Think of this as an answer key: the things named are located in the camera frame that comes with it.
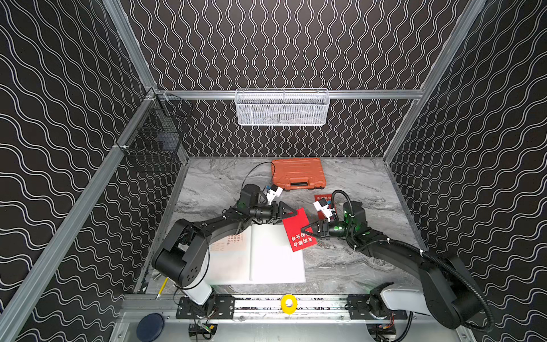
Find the white photo album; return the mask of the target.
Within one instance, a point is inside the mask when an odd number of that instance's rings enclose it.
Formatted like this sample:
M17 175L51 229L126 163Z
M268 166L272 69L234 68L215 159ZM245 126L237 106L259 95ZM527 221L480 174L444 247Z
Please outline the white photo album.
M212 285L290 284L306 281L303 252L292 252L283 225L252 225L243 252L213 252L205 260Z

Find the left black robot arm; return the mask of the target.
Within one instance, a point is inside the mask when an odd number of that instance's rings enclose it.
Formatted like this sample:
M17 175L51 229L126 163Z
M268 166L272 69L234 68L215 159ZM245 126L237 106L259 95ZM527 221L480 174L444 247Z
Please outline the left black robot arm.
M152 257L152 267L166 276L198 306L212 296L212 287L205 281L209 271L209 246L225 237L238 235L253 223L280 221L298 214L285 202L259 202L261 188L248 184L239 199L216 218L201 222L179 219L172 226Z

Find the beige card small red text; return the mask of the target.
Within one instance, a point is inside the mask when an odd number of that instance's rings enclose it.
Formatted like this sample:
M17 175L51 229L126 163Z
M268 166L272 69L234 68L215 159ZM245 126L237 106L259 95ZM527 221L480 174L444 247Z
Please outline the beige card small red text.
M211 245L213 252L243 252L246 249L246 237L244 235L231 235Z

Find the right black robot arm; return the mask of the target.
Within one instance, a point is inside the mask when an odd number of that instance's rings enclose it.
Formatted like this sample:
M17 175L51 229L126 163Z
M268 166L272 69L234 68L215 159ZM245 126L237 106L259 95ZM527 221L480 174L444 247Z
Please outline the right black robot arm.
M342 238L353 251L388 262L419 279L422 294L409 312L418 312L419 304L424 304L425 313L448 329L494 330L486 296L458 256L437 255L373 229L360 202L346 202L341 215L324 216L299 232L316 239Z

